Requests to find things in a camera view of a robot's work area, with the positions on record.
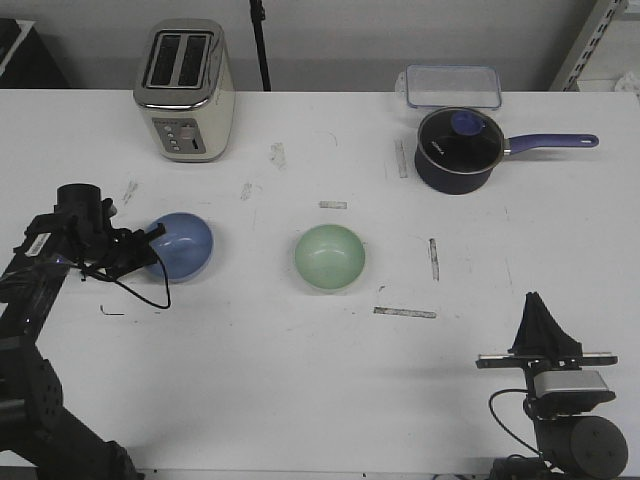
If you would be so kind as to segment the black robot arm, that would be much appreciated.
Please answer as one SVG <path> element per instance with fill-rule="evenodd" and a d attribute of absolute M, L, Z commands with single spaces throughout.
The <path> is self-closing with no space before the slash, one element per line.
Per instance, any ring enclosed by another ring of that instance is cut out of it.
<path fill-rule="evenodd" d="M 71 270 L 119 283 L 162 261 L 151 243 L 166 228 L 115 228 L 99 187 L 67 184 L 50 213 L 36 216 L 1 276 L 1 448 L 36 467 L 40 479 L 141 479 L 127 450 L 105 441 L 63 405 L 63 388 L 37 340 Z"/>
<path fill-rule="evenodd" d="M 621 430 L 592 414 L 616 394 L 597 370 L 611 366 L 611 353 L 585 353 L 565 333 L 540 295 L 526 294 L 514 343 L 506 354 L 481 355 L 479 369 L 518 368 L 525 378 L 523 411 L 532 421 L 534 446 L 498 425 L 533 455 L 511 454 L 493 460 L 491 479 L 617 479 L 629 450 Z"/>

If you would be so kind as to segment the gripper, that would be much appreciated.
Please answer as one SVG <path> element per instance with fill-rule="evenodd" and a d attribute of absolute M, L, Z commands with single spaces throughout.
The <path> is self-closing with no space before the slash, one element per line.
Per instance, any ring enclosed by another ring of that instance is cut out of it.
<path fill-rule="evenodd" d="M 552 360 L 547 357 L 561 357 Z M 556 322 L 537 292 L 528 292 L 522 318 L 510 354 L 480 355 L 476 360 L 479 369 L 520 369 L 525 377 L 525 412 L 533 420 L 554 420 L 558 417 L 581 415 L 593 411 L 600 404 L 575 403 L 566 400 L 538 399 L 533 380 L 547 371 L 595 370 L 612 366 L 618 357 L 611 353 L 583 354 L 582 343 L 568 335 Z"/>
<path fill-rule="evenodd" d="M 156 222 L 146 230 L 115 230 L 115 237 L 105 255 L 97 262 L 111 278 L 120 278 L 157 262 L 157 254 L 151 242 L 166 233 L 165 225 Z"/>

